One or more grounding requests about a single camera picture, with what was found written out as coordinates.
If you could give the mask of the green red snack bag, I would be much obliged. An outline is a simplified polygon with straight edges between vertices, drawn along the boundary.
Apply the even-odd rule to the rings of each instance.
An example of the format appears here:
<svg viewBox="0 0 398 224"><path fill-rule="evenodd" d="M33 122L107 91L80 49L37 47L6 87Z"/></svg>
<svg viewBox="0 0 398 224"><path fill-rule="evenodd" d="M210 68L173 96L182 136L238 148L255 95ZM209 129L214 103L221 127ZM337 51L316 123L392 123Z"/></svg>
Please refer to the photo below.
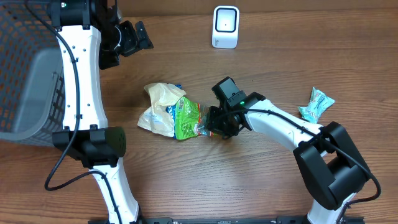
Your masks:
<svg viewBox="0 0 398 224"><path fill-rule="evenodd" d="M181 97L175 105L175 139L186 140L197 136L215 136L206 128L210 108Z"/></svg>

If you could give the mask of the blue Oreo cookie pack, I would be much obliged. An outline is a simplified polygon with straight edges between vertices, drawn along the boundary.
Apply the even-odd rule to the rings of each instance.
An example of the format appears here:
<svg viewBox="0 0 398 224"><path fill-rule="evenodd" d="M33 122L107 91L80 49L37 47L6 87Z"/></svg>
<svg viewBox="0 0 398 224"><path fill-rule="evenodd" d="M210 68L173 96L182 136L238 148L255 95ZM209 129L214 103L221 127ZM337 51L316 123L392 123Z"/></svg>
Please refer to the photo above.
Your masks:
<svg viewBox="0 0 398 224"><path fill-rule="evenodd" d="M180 84L175 85L177 88L182 89L182 86ZM174 125L175 125L175 109L176 109L176 104L171 105L166 107L165 111L168 112L169 115L172 116L173 121L174 121ZM177 139L176 138L176 134L175 134L175 126L174 126L174 135L173 135L173 139Z"/></svg>

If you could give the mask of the beige tissue pack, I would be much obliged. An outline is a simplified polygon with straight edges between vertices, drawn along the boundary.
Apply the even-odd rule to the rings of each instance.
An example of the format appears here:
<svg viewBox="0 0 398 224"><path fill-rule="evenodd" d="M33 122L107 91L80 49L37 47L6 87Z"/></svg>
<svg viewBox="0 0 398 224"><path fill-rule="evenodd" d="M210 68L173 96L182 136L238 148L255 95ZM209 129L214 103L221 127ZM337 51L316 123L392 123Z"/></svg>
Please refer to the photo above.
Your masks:
<svg viewBox="0 0 398 224"><path fill-rule="evenodd" d="M150 107L140 115L137 125L155 134L173 137L175 121L166 108L175 106L186 92L170 83L151 83L144 90L150 97Z"/></svg>

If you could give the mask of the mint wet wipes pack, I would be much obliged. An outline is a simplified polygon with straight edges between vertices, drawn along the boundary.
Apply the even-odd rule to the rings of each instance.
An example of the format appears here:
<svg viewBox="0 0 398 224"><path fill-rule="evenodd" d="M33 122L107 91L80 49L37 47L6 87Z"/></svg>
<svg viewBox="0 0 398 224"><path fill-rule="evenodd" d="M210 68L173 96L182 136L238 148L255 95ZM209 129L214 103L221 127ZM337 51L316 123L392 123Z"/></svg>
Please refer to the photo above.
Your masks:
<svg viewBox="0 0 398 224"><path fill-rule="evenodd" d="M320 116L334 103L333 98L313 87L308 105L299 106L298 110L304 120L310 123L318 123Z"/></svg>

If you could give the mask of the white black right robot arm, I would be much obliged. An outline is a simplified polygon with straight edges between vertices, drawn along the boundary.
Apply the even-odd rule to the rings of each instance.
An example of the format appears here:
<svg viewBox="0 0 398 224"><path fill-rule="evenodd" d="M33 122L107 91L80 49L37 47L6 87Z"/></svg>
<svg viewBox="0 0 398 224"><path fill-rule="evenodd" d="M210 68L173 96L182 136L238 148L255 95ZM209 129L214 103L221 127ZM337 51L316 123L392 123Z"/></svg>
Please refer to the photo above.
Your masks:
<svg viewBox="0 0 398 224"><path fill-rule="evenodd" d="M291 151L305 186L313 197L311 210L295 223L363 223L347 217L354 196L371 172L345 128L331 122L309 123L276 107L265 96L240 90L230 77L213 88L219 106L211 106L206 128L223 139L242 129L265 134Z"/></svg>

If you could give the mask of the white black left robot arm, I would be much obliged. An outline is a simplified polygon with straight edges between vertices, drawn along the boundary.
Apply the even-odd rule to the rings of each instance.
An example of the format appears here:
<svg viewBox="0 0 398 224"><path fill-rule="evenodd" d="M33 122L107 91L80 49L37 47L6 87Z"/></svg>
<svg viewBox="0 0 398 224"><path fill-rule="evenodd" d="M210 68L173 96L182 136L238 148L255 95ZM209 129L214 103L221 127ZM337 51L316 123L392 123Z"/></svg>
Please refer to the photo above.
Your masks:
<svg viewBox="0 0 398 224"><path fill-rule="evenodd" d="M62 52L65 114L52 134L63 157L80 161L95 178L108 209L108 223L142 223L141 209L124 170L126 135L110 127L101 97L100 71L118 66L121 57L151 49L143 22L124 21L106 1L49 3L51 31Z"/></svg>

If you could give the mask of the white barcode scanner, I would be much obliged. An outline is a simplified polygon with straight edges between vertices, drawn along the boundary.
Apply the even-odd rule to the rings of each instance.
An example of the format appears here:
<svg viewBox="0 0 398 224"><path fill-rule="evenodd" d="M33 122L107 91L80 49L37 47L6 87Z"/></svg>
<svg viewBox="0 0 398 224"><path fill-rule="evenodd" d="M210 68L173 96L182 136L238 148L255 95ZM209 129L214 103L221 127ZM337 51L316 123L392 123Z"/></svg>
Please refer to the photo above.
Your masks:
<svg viewBox="0 0 398 224"><path fill-rule="evenodd" d="M240 11L236 6L217 6L213 12L211 44L217 49L235 49Z"/></svg>

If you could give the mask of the dark grey plastic basket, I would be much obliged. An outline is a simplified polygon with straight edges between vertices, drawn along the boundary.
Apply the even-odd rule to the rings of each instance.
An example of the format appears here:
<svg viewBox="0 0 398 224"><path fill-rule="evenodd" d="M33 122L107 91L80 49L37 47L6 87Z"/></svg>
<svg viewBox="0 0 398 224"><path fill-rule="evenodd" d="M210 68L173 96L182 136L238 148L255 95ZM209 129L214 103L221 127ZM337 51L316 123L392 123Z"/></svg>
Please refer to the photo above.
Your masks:
<svg viewBox="0 0 398 224"><path fill-rule="evenodd" d="M63 63L47 1L1 1L1 139L51 146L65 110Z"/></svg>

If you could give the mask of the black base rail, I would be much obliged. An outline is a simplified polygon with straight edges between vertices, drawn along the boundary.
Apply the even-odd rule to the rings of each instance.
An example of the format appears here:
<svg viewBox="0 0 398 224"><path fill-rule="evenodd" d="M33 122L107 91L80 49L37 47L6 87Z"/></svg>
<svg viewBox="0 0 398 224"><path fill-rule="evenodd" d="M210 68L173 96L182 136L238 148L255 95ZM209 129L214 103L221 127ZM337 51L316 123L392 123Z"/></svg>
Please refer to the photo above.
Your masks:
<svg viewBox="0 0 398 224"><path fill-rule="evenodd" d="M242 218L242 219L173 219L173 218L139 218L137 224L305 224L309 223L304 216L284 216L276 218Z"/></svg>

